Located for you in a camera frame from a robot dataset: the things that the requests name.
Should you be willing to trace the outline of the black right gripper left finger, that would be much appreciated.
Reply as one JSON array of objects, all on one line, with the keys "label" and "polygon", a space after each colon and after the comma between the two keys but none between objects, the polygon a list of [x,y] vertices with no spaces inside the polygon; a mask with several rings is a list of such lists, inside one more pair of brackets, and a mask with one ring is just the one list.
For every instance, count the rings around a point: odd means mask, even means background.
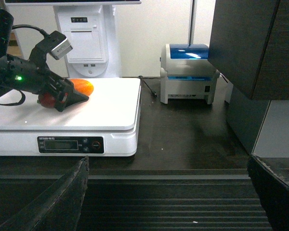
[{"label": "black right gripper left finger", "polygon": [[77,162],[16,215],[0,231],[75,231],[88,188],[89,157]]}]

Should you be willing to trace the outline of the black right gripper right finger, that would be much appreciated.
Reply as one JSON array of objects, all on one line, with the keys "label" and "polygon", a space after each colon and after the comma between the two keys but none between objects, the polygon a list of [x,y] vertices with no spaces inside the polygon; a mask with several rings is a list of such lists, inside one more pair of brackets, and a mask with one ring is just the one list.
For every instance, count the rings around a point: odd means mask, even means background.
[{"label": "black right gripper right finger", "polygon": [[277,163],[251,155],[248,175],[274,231],[289,231],[289,173]]}]

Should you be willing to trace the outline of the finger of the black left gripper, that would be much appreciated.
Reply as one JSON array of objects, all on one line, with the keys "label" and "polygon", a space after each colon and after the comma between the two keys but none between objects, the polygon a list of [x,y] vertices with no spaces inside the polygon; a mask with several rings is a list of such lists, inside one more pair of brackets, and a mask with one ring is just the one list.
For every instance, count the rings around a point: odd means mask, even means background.
[{"label": "finger of the black left gripper", "polygon": [[64,108],[73,106],[75,104],[83,103],[89,100],[89,97],[83,93],[78,92],[72,86],[66,86],[64,89],[63,103]]}]

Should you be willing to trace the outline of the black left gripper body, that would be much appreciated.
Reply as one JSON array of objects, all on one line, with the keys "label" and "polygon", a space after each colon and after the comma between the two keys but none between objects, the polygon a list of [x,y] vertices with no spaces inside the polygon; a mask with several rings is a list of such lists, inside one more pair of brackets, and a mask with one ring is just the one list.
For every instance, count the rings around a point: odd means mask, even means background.
[{"label": "black left gripper body", "polygon": [[67,79],[16,56],[6,58],[4,86],[36,95],[48,93],[54,97],[54,107],[59,112],[74,104],[74,87]]}]

